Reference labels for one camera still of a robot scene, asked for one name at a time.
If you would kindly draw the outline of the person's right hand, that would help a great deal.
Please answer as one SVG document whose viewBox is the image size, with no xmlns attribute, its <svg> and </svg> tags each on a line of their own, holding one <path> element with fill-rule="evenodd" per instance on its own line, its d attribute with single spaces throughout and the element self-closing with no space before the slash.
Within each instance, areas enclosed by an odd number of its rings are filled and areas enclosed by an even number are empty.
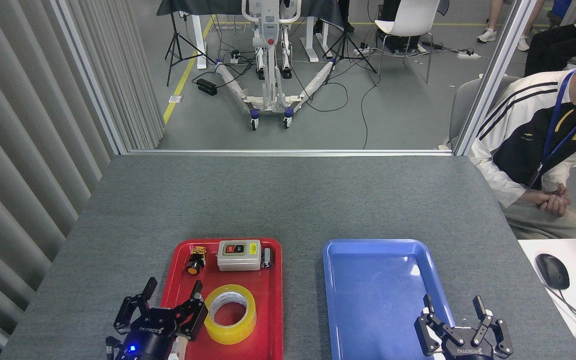
<svg viewBox="0 0 576 360">
<path fill-rule="evenodd" d="M 540 194 L 539 209 L 551 215 L 563 216 L 566 214 L 567 206 L 571 204 L 569 192 L 549 192 Z"/>
</svg>

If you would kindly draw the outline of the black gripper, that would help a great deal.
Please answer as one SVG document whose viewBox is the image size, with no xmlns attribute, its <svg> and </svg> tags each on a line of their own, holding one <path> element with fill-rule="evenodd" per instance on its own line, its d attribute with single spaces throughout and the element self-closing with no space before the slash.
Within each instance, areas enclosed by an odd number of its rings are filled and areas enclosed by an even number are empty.
<svg viewBox="0 0 576 360">
<path fill-rule="evenodd" d="M 484 306 L 482 297 L 473 297 L 480 323 L 471 342 L 466 343 L 456 328 L 448 326 L 435 314 L 430 294 L 423 296 L 423 304 L 425 307 L 416 319 L 414 329 L 425 356 L 441 353 L 446 360 L 493 360 L 495 356 L 506 359 L 514 353 L 506 322 Z M 485 339 L 488 330 L 493 331 L 496 346 Z"/>
<path fill-rule="evenodd" d="M 173 309 L 151 308 L 148 301 L 158 285 L 154 276 L 142 292 L 126 296 L 119 306 L 114 329 L 126 337 L 115 360 L 167 360 L 177 337 L 195 341 L 209 314 L 202 297 L 201 280 L 196 280 L 190 297 Z M 141 316 L 131 323 L 136 309 Z"/>
</svg>

